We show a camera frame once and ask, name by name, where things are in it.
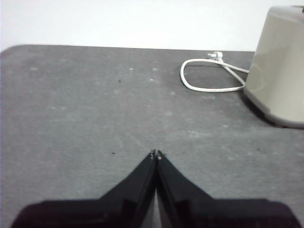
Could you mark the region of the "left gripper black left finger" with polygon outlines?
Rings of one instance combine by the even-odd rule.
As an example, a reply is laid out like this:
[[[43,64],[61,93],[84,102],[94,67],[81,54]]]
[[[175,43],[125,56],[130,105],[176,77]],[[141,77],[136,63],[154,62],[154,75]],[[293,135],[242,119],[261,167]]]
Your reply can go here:
[[[156,151],[98,199],[46,200],[24,207],[13,228],[140,228],[155,195]]]

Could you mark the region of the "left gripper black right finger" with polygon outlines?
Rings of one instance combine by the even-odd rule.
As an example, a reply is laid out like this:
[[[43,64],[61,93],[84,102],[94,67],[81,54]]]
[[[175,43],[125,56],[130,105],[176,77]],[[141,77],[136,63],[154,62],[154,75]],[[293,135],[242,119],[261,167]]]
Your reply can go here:
[[[267,199],[216,199],[187,179],[161,152],[157,197],[165,228],[295,228],[290,208]]]

